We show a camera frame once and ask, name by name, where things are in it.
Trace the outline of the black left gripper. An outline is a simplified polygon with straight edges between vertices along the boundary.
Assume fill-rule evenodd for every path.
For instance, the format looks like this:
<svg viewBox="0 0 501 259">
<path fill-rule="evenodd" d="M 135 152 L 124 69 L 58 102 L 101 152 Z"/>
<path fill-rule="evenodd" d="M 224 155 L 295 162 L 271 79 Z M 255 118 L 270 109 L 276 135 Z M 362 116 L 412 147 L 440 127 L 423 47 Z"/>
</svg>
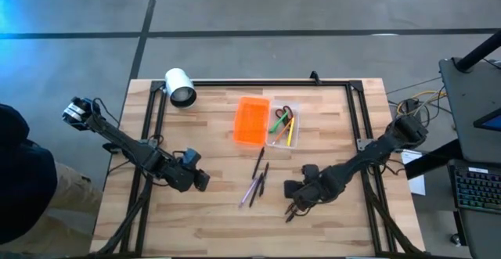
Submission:
<svg viewBox="0 0 501 259">
<path fill-rule="evenodd" d="M 200 170 L 199 174 L 198 169 L 192 171 L 183 167 L 181 157 L 164 162 L 162 166 L 162 177 L 173 189 L 179 192 L 187 191 L 193 183 L 198 191 L 203 192 L 203 190 L 207 188 L 211 178 L 211 176 L 203 170 Z"/>
</svg>

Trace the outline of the purple pen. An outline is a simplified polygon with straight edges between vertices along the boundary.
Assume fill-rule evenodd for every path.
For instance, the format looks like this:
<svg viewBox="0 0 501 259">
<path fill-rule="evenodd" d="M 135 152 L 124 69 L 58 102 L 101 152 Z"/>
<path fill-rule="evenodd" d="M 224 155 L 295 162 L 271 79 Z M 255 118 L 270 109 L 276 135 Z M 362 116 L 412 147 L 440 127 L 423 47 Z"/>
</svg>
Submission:
<svg viewBox="0 0 501 259">
<path fill-rule="evenodd" d="M 251 192 L 253 191 L 253 189 L 257 185 L 257 183 L 258 183 L 258 178 L 254 178 L 254 180 L 252 181 L 249 189 L 245 192 L 242 200 L 240 201 L 240 203 L 238 205 L 238 208 L 242 208 L 243 207 L 243 205 L 245 204 L 247 198 L 249 197 L 249 195 L 251 194 Z"/>
</svg>

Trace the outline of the orange pencil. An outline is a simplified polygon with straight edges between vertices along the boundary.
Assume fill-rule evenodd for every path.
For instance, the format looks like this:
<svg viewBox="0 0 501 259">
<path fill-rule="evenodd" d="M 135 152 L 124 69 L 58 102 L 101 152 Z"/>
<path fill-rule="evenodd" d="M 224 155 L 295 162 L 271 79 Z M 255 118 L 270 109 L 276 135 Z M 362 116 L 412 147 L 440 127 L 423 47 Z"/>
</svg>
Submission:
<svg viewBox="0 0 501 259">
<path fill-rule="evenodd" d="M 287 123 L 287 125 L 285 126 L 285 128 L 275 137 L 275 139 L 272 142 L 273 145 L 275 145 L 281 139 L 281 137 L 283 136 L 283 134 L 287 130 L 290 129 L 290 127 L 292 126 L 292 123 L 294 123 L 294 117 Z"/>
</svg>

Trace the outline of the green pen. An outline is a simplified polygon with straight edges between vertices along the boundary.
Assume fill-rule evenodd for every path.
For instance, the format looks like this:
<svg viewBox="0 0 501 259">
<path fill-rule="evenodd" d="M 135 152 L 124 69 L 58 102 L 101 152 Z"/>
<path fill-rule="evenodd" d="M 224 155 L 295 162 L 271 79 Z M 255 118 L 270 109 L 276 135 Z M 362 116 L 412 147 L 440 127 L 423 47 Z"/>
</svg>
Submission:
<svg viewBox="0 0 501 259">
<path fill-rule="evenodd" d="M 278 114 L 278 112 L 276 112 L 276 115 L 278 116 L 279 119 L 274 123 L 273 126 L 270 127 L 269 133 L 274 133 L 279 127 L 279 125 L 288 119 L 289 111 L 288 110 L 286 110 L 285 112 L 282 111 L 280 115 Z"/>
</svg>

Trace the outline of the orange plastic box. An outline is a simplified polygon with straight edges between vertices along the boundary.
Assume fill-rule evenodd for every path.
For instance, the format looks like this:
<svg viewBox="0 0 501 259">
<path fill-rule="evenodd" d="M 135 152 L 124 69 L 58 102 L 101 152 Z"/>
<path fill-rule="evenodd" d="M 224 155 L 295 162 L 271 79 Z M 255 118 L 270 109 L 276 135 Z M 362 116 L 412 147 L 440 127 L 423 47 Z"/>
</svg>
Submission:
<svg viewBox="0 0 501 259">
<path fill-rule="evenodd" d="M 269 123 L 270 100 L 242 97 L 236 109 L 233 140 L 249 146 L 265 143 Z"/>
</svg>

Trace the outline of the clear plastic supply box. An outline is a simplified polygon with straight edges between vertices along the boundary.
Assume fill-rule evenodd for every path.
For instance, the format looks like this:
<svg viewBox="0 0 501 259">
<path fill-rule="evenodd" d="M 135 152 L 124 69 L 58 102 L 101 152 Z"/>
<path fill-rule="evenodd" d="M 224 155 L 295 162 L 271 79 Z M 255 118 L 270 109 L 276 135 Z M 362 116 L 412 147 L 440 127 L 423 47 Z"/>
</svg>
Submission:
<svg viewBox="0 0 501 259">
<path fill-rule="evenodd" d="M 275 115 L 276 109 L 282 107 L 282 106 L 289 106 L 293 112 L 294 112 L 294 117 L 295 117 L 295 123 L 294 123 L 294 132 L 293 132 L 293 138 L 291 141 L 291 146 L 287 146 L 287 136 L 289 130 L 287 130 L 281 139 L 273 145 L 272 142 L 275 139 L 275 137 L 285 128 L 287 123 L 284 121 L 282 124 L 279 125 L 277 130 L 274 133 L 269 133 L 269 129 L 271 126 L 274 125 L 274 123 L 279 119 Z M 265 144 L 270 147 L 276 147 L 280 149 L 295 149 L 298 144 L 298 139 L 299 139 L 299 133 L 300 133 L 300 122 L 301 122 L 301 115 L 300 115 L 300 106 L 297 103 L 294 102 L 287 102 L 287 101 L 280 101 L 280 100 L 272 100 L 270 109 L 269 109 L 269 123 L 267 127 L 267 132 L 266 132 L 266 140 Z"/>
</svg>

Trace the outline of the white cylinder lamp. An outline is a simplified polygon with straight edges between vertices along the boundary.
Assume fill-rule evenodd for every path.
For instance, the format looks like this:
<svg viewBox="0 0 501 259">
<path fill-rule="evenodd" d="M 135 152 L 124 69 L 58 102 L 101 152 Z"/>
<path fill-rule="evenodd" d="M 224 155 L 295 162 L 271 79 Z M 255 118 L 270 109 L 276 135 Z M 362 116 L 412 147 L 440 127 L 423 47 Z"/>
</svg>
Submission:
<svg viewBox="0 0 501 259">
<path fill-rule="evenodd" d="M 173 106 L 185 109 L 196 101 L 196 90 L 191 78 L 181 68 L 172 68 L 164 76 L 165 89 Z"/>
</svg>

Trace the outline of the white paper sheet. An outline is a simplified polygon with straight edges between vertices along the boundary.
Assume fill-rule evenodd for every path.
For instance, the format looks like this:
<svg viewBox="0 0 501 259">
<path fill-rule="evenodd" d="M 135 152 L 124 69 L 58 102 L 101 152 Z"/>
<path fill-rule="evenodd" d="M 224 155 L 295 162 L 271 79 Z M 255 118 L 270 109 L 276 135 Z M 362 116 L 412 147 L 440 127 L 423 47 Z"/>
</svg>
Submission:
<svg viewBox="0 0 501 259">
<path fill-rule="evenodd" d="M 411 161 L 417 160 L 421 157 L 422 153 L 413 150 L 404 149 L 401 153 L 402 162 L 404 163 L 405 168 L 408 167 L 408 164 Z M 408 183 L 412 194 L 416 194 L 418 196 L 426 195 L 425 178 L 423 175 L 409 179 Z"/>
</svg>

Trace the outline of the black desk leg beam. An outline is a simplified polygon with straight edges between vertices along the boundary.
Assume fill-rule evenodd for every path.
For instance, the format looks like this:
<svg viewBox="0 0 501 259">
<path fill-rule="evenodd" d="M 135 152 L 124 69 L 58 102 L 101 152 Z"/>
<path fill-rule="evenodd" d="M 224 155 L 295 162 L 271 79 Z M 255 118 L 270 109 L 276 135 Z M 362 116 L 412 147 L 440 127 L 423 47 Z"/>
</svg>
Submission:
<svg viewBox="0 0 501 259">
<path fill-rule="evenodd" d="M 462 160 L 463 153 L 460 147 L 460 142 L 455 139 L 443 146 L 424 153 L 422 157 L 419 157 L 413 161 L 410 161 L 405 165 L 405 173 L 407 179 L 418 177 L 428 171 L 433 171 L 439 167 L 446 165 L 450 160 Z"/>
</svg>

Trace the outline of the black power adapter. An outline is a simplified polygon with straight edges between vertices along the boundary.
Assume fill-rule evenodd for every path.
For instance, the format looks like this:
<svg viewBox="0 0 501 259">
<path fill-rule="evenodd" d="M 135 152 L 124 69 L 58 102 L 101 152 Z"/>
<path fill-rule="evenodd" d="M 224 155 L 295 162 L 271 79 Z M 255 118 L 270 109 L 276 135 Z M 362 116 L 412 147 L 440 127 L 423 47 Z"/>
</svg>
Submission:
<svg viewBox="0 0 501 259">
<path fill-rule="evenodd" d="M 420 101 L 417 98 L 407 99 L 402 103 L 401 111 L 404 115 L 415 115 L 420 110 Z"/>
</svg>

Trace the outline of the person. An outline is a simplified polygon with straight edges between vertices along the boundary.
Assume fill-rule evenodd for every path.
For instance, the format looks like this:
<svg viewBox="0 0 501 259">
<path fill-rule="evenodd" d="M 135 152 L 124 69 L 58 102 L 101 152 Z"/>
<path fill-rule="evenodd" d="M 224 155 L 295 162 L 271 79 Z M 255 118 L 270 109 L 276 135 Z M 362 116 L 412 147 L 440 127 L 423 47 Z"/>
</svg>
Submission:
<svg viewBox="0 0 501 259">
<path fill-rule="evenodd" d="M 93 214 L 102 192 L 90 178 L 56 162 L 28 138 L 30 128 L 11 106 L 0 103 L 0 251 L 75 256 L 89 234 L 49 215 L 49 210 Z"/>
</svg>

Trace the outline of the black side desk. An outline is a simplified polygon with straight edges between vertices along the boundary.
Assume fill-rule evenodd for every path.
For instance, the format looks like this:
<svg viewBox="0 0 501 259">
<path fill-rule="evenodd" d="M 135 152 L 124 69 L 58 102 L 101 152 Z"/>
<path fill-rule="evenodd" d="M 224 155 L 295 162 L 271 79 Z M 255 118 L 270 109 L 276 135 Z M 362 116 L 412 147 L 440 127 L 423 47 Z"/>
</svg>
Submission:
<svg viewBox="0 0 501 259">
<path fill-rule="evenodd" d="M 474 126 L 475 121 L 501 109 L 501 70 L 481 62 L 465 74 L 450 59 L 441 60 L 439 69 L 463 157 L 501 164 L 501 131 Z"/>
</svg>

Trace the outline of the black pole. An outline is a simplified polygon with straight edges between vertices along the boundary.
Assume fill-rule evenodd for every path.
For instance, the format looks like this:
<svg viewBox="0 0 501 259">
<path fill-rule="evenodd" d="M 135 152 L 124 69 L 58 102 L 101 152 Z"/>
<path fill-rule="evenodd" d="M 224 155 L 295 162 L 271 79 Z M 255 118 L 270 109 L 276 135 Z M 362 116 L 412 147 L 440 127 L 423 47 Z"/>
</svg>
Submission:
<svg viewBox="0 0 501 259">
<path fill-rule="evenodd" d="M 462 59 L 455 62 L 455 67 L 459 72 L 468 74 L 470 68 L 494 52 L 501 46 L 501 30 L 495 32 L 491 37 L 482 42 L 477 48 L 468 53 Z"/>
</svg>

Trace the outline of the red-handled scissors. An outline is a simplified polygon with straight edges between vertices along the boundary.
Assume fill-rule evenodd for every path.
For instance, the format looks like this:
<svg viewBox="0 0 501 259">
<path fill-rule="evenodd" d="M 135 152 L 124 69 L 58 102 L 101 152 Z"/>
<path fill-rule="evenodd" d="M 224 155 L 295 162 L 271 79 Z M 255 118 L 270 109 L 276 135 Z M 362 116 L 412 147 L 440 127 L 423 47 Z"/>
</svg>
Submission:
<svg viewBox="0 0 501 259">
<path fill-rule="evenodd" d="M 275 115 L 280 121 L 288 122 L 294 117 L 294 112 L 289 106 L 282 106 L 275 111 Z"/>
</svg>

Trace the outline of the black aluminium table frame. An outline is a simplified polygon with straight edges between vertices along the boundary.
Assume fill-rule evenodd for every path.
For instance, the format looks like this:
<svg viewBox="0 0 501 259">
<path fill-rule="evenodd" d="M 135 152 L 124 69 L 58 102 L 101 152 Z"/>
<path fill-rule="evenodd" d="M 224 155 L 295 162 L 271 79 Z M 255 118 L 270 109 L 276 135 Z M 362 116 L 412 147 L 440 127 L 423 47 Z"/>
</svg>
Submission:
<svg viewBox="0 0 501 259">
<path fill-rule="evenodd" d="M 126 242 L 141 257 L 346 257 L 371 256 L 387 246 L 379 217 L 369 214 L 364 177 L 356 175 L 334 202 L 287 222 L 283 182 L 299 179 L 304 164 L 325 167 L 351 158 L 356 140 L 382 135 L 391 121 L 379 78 L 198 81 L 193 106 L 160 108 L 155 81 L 130 83 L 121 130 L 133 138 L 163 136 L 167 151 L 193 148 L 211 180 L 205 192 L 154 186 L 145 218 Z M 236 143 L 233 123 L 240 98 L 258 97 L 300 106 L 295 149 L 265 148 L 256 174 L 269 172 L 263 195 L 238 208 L 253 178 L 261 147 Z"/>
</svg>

